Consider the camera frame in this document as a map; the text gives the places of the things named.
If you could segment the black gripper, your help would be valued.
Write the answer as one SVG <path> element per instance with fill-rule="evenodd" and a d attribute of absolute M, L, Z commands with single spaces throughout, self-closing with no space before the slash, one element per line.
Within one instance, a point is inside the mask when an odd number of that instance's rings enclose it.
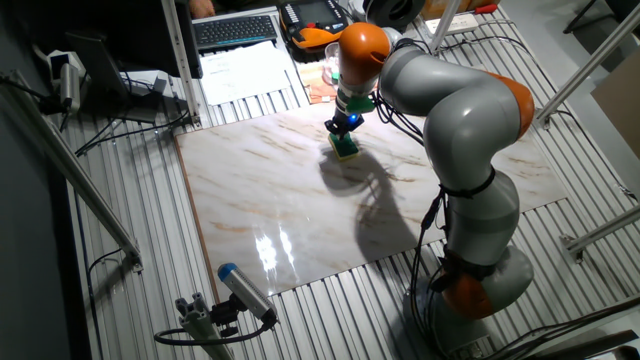
<path fill-rule="evenodd" d="M 348 133 L 355 131 L 363 123 L 364 118 L 361 114 L 345 114 L 337 111 L 331 120 L 324 122 L 324 125 L 331 134 L 339 135 L 339 139 L 342 140 Z"/>

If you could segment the person hand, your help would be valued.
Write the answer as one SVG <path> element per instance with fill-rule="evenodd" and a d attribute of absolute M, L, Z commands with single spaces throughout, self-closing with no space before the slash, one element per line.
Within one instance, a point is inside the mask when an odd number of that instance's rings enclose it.
<path fill-rule="evenodd" d="M 193 18 L 202 19 L 216 15 L 211 0 L 189 0 L 189 8 Z"/>

